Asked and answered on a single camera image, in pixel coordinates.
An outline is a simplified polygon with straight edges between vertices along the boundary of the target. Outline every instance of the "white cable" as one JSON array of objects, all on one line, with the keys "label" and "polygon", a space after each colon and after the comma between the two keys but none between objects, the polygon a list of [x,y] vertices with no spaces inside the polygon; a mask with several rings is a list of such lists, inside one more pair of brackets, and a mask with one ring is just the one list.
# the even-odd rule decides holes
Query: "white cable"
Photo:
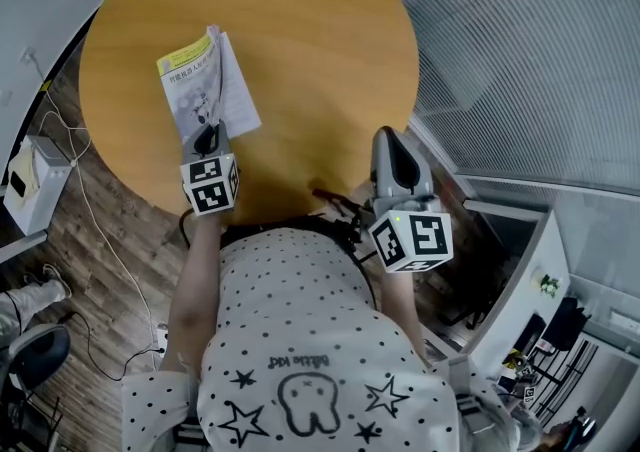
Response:
[{"label": "white cable", "polygon": [[[38,71],[38,74],[40,75],[40,78],[42,79],[42,83],[44,84],[45,76],[40,71],[40,67],[38,66],[38,61],[36,60],[36,58],[33,55],[30,56],[30,59],[33,62],[36,70]],[[38,133],[37,134],[40,134],[40,131],[42,130],[42,126],[44,125],[44,120],[46,119],[46,117],[49,114],[54,114],[55,116],[57,116],[58,119],[60,120],[60,123],[62,123],[62,126],[64,126],[64,128],[67,129],[67,134],[69,136],[69,144],[71,145],[71,151],[73,151],[73,156],[74,156],[73,160],[71,161],[71,165],[75,166],[76,168],[78,168],[78,179],[80,180],[80,190],[82,191],[82,197],[84,198],[84,201],[87,204],[87,208],[89,209],[89,214],[91,215],[91,219],[93,220],[93,224],[95,225],[95,227],[98,230],[98,232],[100,232],[100,235],[102,235],[102,238],[107,243],[107,246],[109,246],[109,249],[111,250],[111,253],[113,253],[113,256],[116,257],[116,259],[118,260],[118,262],[122,266],[122,269],[127,273],[129,278],[131,279],[131,281],[135,285],[136,290],[138,291],[138,294],[140,294],[140,298],[142,299],[142,302],[144,303],[144,307],[147,310],[147,315],[149,316],[149,333],[151,334],[151,345],[149,346],[149,348],[155,348],[155,334],[153,332],[153,318],[151,317],[151,309],[149,308],[147,300],[144,297],[144,294],[142,293],[142,290],[140,289],[140,285],[138,284],[136,279],[133,277],[133,274],[131,274],[131,271],[129,271],[129,269],[127,269],[127,266],[124,265],[124,262],[118,256],[118,254],[116,253],[115,249],[113,249],[113,246],[111,245],[111,242],[107,238],[106,234],[102,231],[102,228],[100,228],[100,226],[98,225],[98,221],[96,220],[96,216],[94,215],[93,209],[91,208],[91,204],[89,203],[89,199],[87,198],[87,193],[84,190],[84,181],[82,180],[82,170],[80,169],[80,163],[78,161],[80,160],[80,157],[82,157],[87,152],[89,147],[91,146],[91,138],[89,138],[89,144],[87,144],[87,147],[84,150],[82,150],[80,155],[78,155],[77,152],[76,152],[76,148],[75,148],[75,146],[73,144],[73,137],[71,136],[71,131],[72,130],[87,130],[86,127],[70,127],[70,126],[68,126],[67,123],[62,118],[62,114],[60,113],[60,109],[58,109],[58,106],[53,101],[53,98],[51,98],[51,95],[49,94],[49,89],[45,88],[44,93],[47,96],[47,98],[49,99],[49,102],[51,102],[51,105],[55,109],[55,112],[54,111],[47,111],[46,112],[46,114],[42,118],[42,122],[40,123],[40,128],[38,129]],[[153,362],[153,369],[154,370],[158,370],[158,368],[156,367],[155,353],[151,353],[151,360]]]}]

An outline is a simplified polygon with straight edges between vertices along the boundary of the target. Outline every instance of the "tooth graphic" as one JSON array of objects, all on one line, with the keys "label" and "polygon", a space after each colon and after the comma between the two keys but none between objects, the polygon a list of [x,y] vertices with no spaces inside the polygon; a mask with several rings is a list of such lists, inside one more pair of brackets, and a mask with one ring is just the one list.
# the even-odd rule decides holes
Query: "tooth graphic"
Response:
[{"label": "tooth graphic", "polygon": [[329,376],[318,372],[291,374],[280,382],[278,399],[289,429],[298,436],[311,436],[316,430],[333,434],[340,428],[338,386]]}]

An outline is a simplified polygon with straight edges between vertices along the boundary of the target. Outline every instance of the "star print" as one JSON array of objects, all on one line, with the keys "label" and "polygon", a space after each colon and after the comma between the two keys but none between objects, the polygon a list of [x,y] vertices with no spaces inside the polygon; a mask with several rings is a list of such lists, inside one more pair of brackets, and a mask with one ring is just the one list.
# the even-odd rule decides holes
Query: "star print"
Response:
[{"label": "star print", "polygon": [[269,436],[264,430],[258,426],[258,418],[260,413],[264,409],[264,406],[260,406],[258,409],[254,409],[249,413],[243,413],[242,410],[231,401],[226,401],[227,406],[231,406],[233,410],[233,419],[219,425],[220,429],[229,429],[235,431],[238,438],[238,448],[242,448],[242,444],[247,439],[249,434],[258,434],[260,436]]},{"label": "star print", "polygon": [[245,385],[251,386],[256,382],[255,379],[251,379],[251,374],[253,374],[253,370],[248,374],[241,374],[238,370],[236,370],[236,374],[238,374],[238,379],[232,379],[232,383],[238,383],[240,385],[240,390],[242,390]]},{"label": "star print", "polygon": [[358,427],[360,428],[360,432],[355,434],[355,436],[359,436],[361,438],[364,439],[364,441],[367,442],[367,445],[369,444],[369,440],[371,438],[379,438],[380,434],[375,432],[373,430],[373,428],[376,426],[376,423],[373,422],[370,425],[367,425],[366,427],[363,427],[360,423],[358,423]]},{"label": "star print", "polygon": [[[398,395],[397,393],[393,393],[394,380],[395,380],[395,376],[393,376],[389,380],[389,382],[386,384],[386,386],[382,389],[374,388],[373,386],[369,386],[368,384],[365,384],[365,387],[367,388],[367,390],[369,390],[369,393],[374,397],[373,402],[369,404],[369,407],[365,409],[365,411],[371,411],[372,409],[376,409],[376,408],[385,408],[393,418],[396,417],[396,411],[398,411],[398,408],[395,407],[395,404],[397,404],[398,402],[402,402],[405,399],[408,399],[409,396]],[[380,399],[382,397],[384,397],[387,400],[380,402]]]}]

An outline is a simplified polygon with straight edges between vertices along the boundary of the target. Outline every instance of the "sneaker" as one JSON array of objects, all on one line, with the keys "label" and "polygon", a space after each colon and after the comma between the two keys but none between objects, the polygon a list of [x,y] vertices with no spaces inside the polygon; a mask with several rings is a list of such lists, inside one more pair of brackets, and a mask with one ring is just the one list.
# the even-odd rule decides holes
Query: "sneaker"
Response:
[{"label": "sneaker", "polygon": [[32,272],[26,272],[22,276],[22,286],[26,287],[27,285],[31,285],[35,283],[36,285],[42,285],[42,282],[36,277]]},{"label": "sneaker", "polygon": [[64,293],[66,298],[69,298],[73,295],[73,290],[71,290],[71,287],[69,286],[69,284],[66,281],[64,281],[64,279],[62,279],[62,275],[60,274],[60,271],[55,265],[44,264],[42,266],[42,276],[47,281],[49,280],[59,281],[64,287]]}]

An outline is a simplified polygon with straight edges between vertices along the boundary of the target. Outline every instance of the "round wooden table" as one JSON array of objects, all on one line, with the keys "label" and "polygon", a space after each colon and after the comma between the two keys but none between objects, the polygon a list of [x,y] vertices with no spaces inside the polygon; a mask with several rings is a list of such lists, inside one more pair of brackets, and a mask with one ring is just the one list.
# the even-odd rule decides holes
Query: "round wooden table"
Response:
[{"label": "round wooden table", "polygon": [[209,24],[229,34],[262,120],[231,141],[233,222],[306,214],[323,204],[313,188],[349,194],[376,130],[406,127],[418,52],[400,0],[105,0],[82,53],[82,112],[107,166],[152,205],[189,208],[156,60]]}]

